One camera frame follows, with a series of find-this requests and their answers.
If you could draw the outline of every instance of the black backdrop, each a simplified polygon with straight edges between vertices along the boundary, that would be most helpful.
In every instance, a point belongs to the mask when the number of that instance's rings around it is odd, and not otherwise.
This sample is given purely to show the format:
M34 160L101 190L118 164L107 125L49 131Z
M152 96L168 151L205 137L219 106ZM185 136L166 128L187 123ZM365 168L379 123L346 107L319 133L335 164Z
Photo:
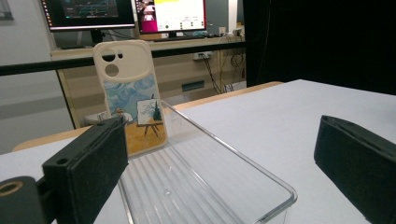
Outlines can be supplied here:
M244 15L249 86L302 78L396 94L395 1L245 0Z

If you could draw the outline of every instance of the white tabletop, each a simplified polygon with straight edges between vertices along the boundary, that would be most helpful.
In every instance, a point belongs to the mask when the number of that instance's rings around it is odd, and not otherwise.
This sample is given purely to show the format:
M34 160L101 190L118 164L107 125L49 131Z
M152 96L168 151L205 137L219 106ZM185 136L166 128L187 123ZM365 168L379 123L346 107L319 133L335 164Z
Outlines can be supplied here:
M368 223L315 165L318 126L333 116L396 143L396 96L297 80L183 113L295 188L289 223ZM71 140L0 156L0 181L38 179L41 164ZM110 222L127 222L117 188L95 223Z

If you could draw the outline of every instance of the transparent container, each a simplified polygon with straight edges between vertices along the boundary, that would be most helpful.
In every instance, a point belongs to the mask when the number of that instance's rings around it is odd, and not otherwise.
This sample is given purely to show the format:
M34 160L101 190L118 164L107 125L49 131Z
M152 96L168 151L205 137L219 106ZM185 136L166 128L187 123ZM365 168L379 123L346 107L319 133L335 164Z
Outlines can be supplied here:
M163 102L168 142L130 158L130 223L285 223L295 190Z

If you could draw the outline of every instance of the white wall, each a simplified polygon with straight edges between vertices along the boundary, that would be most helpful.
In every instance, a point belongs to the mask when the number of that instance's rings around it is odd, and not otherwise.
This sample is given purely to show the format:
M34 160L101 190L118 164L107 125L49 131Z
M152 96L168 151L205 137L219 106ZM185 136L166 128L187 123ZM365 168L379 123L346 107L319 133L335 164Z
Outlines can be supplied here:
M0 21L0 66L50 61L52 40L38 1L8 0L14 21ZM72 129L54 71L0 77L0 154Z

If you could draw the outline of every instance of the computer monitor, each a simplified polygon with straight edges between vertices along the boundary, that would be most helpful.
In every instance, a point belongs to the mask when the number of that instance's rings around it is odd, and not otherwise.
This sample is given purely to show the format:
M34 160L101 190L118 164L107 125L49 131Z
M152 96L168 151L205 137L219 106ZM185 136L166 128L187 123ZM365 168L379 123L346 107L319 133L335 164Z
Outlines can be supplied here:
M134 28L131 0L40 0L51 32L91 31L92 44L101 30Z
M205 0L134 0L139 33L176 37L177 32L205 31Z

